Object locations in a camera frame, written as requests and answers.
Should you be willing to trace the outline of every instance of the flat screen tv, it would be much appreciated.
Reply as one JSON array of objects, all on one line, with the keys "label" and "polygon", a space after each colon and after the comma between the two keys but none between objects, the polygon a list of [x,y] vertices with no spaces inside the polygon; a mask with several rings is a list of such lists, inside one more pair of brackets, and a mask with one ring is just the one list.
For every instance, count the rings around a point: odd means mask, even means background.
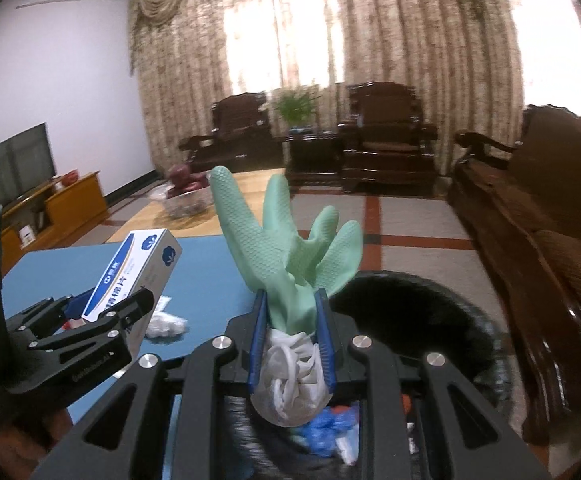
[{"label": "flat screen tv", "polygon": [[7,206],[55,176],[46,124],[0,143],[0,204]]}]

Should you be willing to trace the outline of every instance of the silver bolt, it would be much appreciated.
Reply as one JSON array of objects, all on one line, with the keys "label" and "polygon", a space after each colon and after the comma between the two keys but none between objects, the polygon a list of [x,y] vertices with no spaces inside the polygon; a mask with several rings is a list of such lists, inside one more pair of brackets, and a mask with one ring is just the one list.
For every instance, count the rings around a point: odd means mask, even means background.
[{"label": "silver bolt", "polygon": [[426,362],[430,366],[443,366],[446,363],[446,357],[439,352],[431,352],[426,356]]},{"label": "silver bolt", "polygon": [[215,348],[218,350],[223,350],[224,348],[228,348],[232,344],[233,344],[233,340],[230,337],[228,337],[227,335],[220,335],[212,340],[212,345],[215,346]]},{"label": "silver bolt", "polygon": [[357,348],[368,348],[373,344],[373,340],[367,335],[356,335],[353,337],[353,345]]},{"label": "silver bolt", "polygon": [[139,366],[142,368],[152,368],[157,364],[157,356],[155,354],[144,354],[139,358]]}]

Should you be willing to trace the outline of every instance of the tv stand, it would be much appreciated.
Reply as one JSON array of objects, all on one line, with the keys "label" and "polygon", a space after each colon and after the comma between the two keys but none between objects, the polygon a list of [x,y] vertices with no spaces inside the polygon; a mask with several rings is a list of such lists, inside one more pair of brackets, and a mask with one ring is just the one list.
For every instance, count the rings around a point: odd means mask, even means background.
[{"label": "tv stand", "polygon": [[[2,214],[2,276],[26,253],[68,247],[108,218],[97,173],[57,190],[59,180],[39,186]],[[22,245],[19,229],[29,225],[35,240]]]}]

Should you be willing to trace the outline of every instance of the side table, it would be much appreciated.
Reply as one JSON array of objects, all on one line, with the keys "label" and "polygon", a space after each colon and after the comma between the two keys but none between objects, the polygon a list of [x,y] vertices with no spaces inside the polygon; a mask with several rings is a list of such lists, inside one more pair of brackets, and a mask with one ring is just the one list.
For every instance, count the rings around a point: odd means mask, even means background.
[{"label": "side table", "polygon": [[290,186],[341,184],[344,154],[343,136],[327,130],[292,130],[281,142],[288,142],[290,160],[285,176]]}]

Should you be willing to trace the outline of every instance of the blue tabletop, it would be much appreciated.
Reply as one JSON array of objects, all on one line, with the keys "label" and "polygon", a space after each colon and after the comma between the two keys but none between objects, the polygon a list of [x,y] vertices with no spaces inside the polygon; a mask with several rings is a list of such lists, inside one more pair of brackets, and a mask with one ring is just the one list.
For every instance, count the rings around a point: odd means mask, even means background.
[{"label": "blue tabletop", "polygon": [[[166,312],[189,320],[190,332],[178,341],[144,339],[141,353],[164,359],[189,354],[196,346],[224,333],[228,320],[249,312],[254,293],[248,290],[223,236],[179,238],[182,256],[163,292],[173,298]],[[6,317],[43,298],[77,295],[95,286],[120,244],[35,251],[26,254],[4,277],[2,298]],[[113,384],[110,378],[75,404],[78,420]]]}]

